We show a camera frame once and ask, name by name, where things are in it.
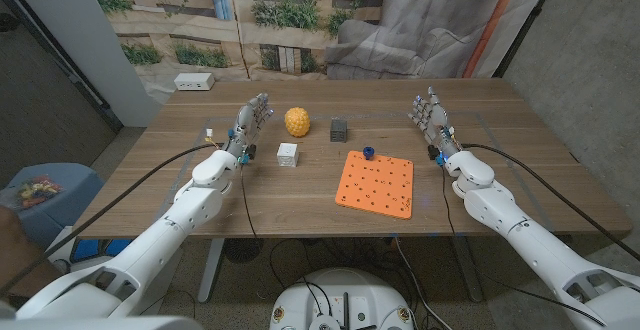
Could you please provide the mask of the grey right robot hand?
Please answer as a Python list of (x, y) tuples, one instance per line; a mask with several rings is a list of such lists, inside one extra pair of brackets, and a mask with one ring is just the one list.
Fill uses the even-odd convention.
[(416, 96), (408, 117), (422, 132), (428, 144), (429, 158), (439, 166), (462, 150), (460, 143), (454, 139), (454, 128), (432, 86), (428, 87), (426, 96)]

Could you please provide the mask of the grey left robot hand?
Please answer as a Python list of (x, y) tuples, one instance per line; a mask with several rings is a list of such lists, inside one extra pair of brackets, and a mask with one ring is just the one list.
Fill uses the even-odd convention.
[(273, 113), (267, 93), (260, 93), (251, 98), (240, 108), (223, 150), (240, 160), (247, 149), (257, 142), (261, 129)]

